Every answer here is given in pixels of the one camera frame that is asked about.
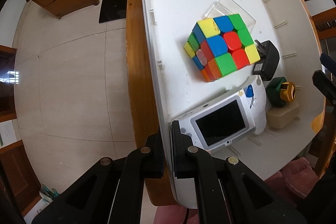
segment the game console screen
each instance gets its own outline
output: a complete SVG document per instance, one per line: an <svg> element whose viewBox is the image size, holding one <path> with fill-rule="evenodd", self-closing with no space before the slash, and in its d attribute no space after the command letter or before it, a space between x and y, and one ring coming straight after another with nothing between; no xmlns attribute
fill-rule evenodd
<svg viewBox="0 0 336 224"><path fill-rule="evenodd" d="M195 122L207 145L219 142L246 128L236 100Z"/></svg>

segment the wooden door frame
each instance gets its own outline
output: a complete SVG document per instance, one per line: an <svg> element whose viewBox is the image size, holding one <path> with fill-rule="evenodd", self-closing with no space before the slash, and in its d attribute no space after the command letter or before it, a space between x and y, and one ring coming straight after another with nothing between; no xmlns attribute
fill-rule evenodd
<svg viewBox="0 0 336 224"><path fill-rule="evenodd" d="M0 56L1 53L4 52L5 54L8 54L8 56L15 56L16 55L16 49L0 45ZM14 112L9 111L9 113L6 113L4 115L0 115L0 122L5 122L9 120L16 119L16 110L14 109Z"/></svg>
<svg viewBox="0 0 336 224"><path fill-rule="evenodd" d="M7 152L9 152L10 150L13 150L13 149L16 149L16 148L20 148L20 149L25 149L24 148L24 145L23 145L23 141L20 140L20 141L17 141L15 143L11 143L3 148L0 148L0 155L2 154L5 154ZM22 156L24 157L24 162L26 163L26 166L28 167L28 171L29 173L31 174L31 176L33 177L33 180L36 184L36 186L38 186L38 188L41 186L41 183L39 182L38 178L36 177L36 174L29 162L29 159L26 155L26 153L23 153ZM29 211L36 205L36 203L41 200L41 196L40 195L37 195L32 201L31 203L25 207L21 212L20 212L20 209L17 205L17 202L16 202L16 199L15 199L15 196L14 196L14 193L12 191L12 188L11 188L11 185L10 185L10 182L9 182L9 179L6 175L6 172L0 162L0 168L2 167L2 170L3 170L3 175L1 176L2 177L2 180L3 180L3 183L5 185L5 188L7 190L7 194L9 196L9 199L10 199L10 202L12 203L12 206L14 208L14 210L16 211L17 214L20 214L22 216L25 216L27 213L29 213Z"/></svg>

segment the white tray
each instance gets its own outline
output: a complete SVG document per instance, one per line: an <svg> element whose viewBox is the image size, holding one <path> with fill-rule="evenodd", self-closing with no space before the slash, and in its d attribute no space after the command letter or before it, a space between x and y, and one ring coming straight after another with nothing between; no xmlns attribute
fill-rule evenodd
<svg viewBox="0 0 336 224"><path fill-rule="evenodd" d="M235 86L252 73L245 67L222 79L206 83L185 53L183 45L194 24L218 0L142 0L152 79L160 129L175 199L196 208L192 179L177 180L172 172L169 122ZM324 97L313 86L312 75L321 69L319 51L309 17L300 0L234 0L255 20L252 38L271 40L281 58L275 76L285 76L298 86L300 113L281 130L265 130L214 156L237 156L262 179L292 160L314 137L311 121L323 110Z"/></svg>

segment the green sticker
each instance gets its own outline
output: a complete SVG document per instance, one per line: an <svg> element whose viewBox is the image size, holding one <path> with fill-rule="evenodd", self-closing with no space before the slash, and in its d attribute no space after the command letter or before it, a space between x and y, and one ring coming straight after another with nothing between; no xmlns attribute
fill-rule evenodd
<svg viewBox="0 0 336 224"><path fill-rule="evenodd" d="M245 29L238 30L237 34L240 38L243 48L249 45L252 45L254 43L248 29L245 28Z"/></svg>
<svg viewBox="0 0 336 224"><path fill-rule="evenodd" d="M215 60L222 76L228 75L237 70L236 64L229 52L216 57Z"/></svg>
<svg viewBox="0 0 336 224"><path fill-rule="evenodd" d="M190 36L188 37L188 42L189 42L190 46L193 48L194 51L198 50L200 45L198 44L194 33L190 34Z"/></svg>
<svg viewBox="0 0 336 224"><path fill-rule="evenodd" d="M228 17L236 31L246 28L246 25L242 20L240 14L229 15Z"/></svg>

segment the white tile floor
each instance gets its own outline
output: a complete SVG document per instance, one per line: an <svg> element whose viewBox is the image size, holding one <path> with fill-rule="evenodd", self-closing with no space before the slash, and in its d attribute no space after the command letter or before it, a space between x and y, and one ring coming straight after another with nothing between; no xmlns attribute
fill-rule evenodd
<svg viewBox="0 0 336 224"><path fill-rule="evenodd" d="M18 39L18 128L38 179L60 193L100 158L136 148L126 20L99 24L99 13L92 5L58 20L31 3ZM148 195L143 208L142 224L152 223Z"/></svg>

